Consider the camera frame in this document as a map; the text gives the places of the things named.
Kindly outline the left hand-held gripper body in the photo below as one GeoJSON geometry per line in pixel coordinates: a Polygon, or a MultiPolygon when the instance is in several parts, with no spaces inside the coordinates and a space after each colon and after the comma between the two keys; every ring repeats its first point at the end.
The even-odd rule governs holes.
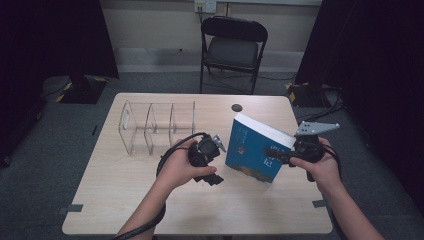
{"type": "Polygon", "coordinates": [[[206,134],[199,142],[193,143],[188,150],[188,159],[194,167],[207,166],[226,148],[218,135],[206,134]]]}

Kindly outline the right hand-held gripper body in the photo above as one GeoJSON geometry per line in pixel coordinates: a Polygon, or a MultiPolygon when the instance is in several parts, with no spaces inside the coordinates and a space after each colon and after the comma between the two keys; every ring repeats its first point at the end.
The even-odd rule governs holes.
{"type": "Polygon", "coordinates": [[[338,123],[302,121],[295,134],[295,157],[311,163],[321,160],[324,156],[324,147],[319,140],[319,134],[336,130],[339,127],[338,123]]]}

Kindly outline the blue book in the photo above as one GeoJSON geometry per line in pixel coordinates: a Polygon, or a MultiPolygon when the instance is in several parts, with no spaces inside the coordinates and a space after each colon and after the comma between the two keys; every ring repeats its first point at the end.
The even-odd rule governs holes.
{"type": "Polygon", "coordinates": [[[279,129],[238,113],[233,119],[225,164],[258,181],[272,183],[283,163],[266,151],[290,152],[295,141],[279,129]]]}

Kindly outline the clear acrylic divider rack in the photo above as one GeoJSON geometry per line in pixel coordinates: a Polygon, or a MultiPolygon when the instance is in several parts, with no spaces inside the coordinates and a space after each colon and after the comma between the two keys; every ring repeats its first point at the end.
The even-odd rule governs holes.
{"type": "Polygon", "coordinates": [[[195,103],[126,101],[118,131],[129,155],[159,155],[195,132],[195,103]]]}

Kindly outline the person's right hand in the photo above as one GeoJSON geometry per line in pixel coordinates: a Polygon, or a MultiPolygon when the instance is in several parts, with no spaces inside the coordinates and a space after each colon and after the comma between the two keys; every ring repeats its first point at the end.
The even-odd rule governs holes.
{"type": "Polygon", "coordinates": [[[309,172],[315,179],[319,191],[326,197],[344,188],[339,175],[338,163],[329,153],[326,153],[316,163],[310,163],[296,157],[292,157],[290,162],[309,172]]]}

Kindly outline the person's left hand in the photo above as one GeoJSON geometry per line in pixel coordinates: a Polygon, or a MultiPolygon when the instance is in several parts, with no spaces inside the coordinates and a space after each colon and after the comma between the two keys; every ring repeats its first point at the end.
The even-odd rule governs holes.
{"type": "Polygon", "coordinates": [[[190,139],[178,146],[166,160],[158,177],[152,185],[152,190],[167,198],[179,186],[188,183],[194,177],[207,176],[215,173],[214,166],[194,167],[188,159],[188,148],[196,143],[190,139]]]}

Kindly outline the black stand base yellow tape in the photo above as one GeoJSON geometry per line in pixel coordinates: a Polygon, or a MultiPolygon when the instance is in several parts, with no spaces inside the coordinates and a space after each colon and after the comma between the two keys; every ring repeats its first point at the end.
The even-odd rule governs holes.
{"type": "Polygon", "coordinates": [[[285,85],[287,96],[293,106],[300,108],[328,108],[331,106],[322,88],[314,88],[309,83],[285,85]]]}
{"type": "Polygon", "coordinates": [[[70,80],[57,97],[58,103],[96,104],[108,80],[103,77],[84,77],[70,80]]]}

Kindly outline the black folding chair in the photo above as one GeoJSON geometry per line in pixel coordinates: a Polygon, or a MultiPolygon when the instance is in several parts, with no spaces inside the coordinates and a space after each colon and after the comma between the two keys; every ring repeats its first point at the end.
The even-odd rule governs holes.
{"type": "Polygon", "coordinates": [[[249,73],[250,93],[254,93],[267,29],[256,21],[227,16],[212,16],[201,23],[201,64],[199,92],[203,91],[203,72],[207,68],[249,73]]]}

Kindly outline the black curtain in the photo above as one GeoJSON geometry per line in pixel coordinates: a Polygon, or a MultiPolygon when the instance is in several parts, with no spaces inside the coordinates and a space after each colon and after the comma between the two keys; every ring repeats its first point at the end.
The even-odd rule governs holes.
{"type": "Polygon", "coordinates": [[[0,0],[0,167],[39,118],[54,76],[119,77],[100,0],[0,0]]]}
{"type": "Polygon", "coordinates": [[[424,214],[424,0],[322,0],[296,81],[341,88],[424,214]]]}

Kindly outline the white wall socket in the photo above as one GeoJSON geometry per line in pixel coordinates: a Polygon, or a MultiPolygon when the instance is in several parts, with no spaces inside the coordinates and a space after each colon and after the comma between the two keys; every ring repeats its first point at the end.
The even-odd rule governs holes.
{"type": "Polygon", "coordinates": [[[214,14],[217,10],[216,0],[195,0],[194,11],[197,13],[214,14]]]}

